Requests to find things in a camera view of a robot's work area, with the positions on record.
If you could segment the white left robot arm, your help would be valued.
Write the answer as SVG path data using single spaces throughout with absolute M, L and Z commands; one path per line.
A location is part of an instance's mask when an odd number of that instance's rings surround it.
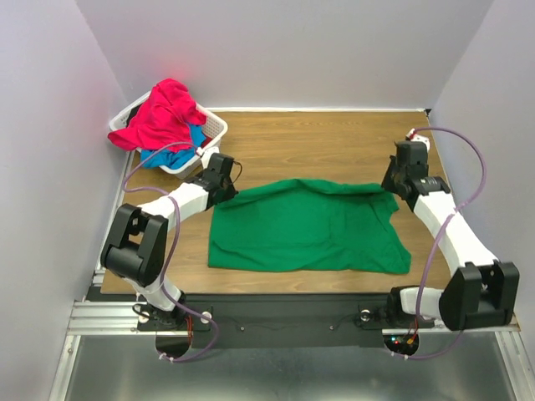
M 182 306 L 185 294 L 166 276 L 173 250 L 166 249 L 167 235 L 180 224 L 213 206 L 231 200 L 237 190 L 232 168 L 238 163 L 218 150 L 201 158 L 203 170 L 185 179 L 156 200 L 140 206 L 123 204 L 115 212 L 100 255 L 106 270 L 128 282 L 147 302 L 134 306 L 141 324 L 177 330 L 184 327 L 188 312 Z

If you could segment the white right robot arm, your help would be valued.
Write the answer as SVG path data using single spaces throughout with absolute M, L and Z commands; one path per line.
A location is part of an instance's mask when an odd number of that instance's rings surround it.
M 502 262 L 478 239 L 460 213 L 446 182 L 429 174 L 430 141 L 421 135 L 396 143 L 382 186 L 398 195 L 437 241 L 451 272 L 442 290 L 395 287 L 385 304 L 389 323 L 403 326 L 414 316 L 441 320 L 452 331 L 508 325 L 519 271 Z

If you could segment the green t shirt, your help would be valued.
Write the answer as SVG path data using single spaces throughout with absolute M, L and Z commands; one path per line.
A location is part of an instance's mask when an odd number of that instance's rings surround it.
M 378 184 L 290 179 L 244 190 L 213 211 L 208 266 L 248 272 L 405 275 L 411 255 Z

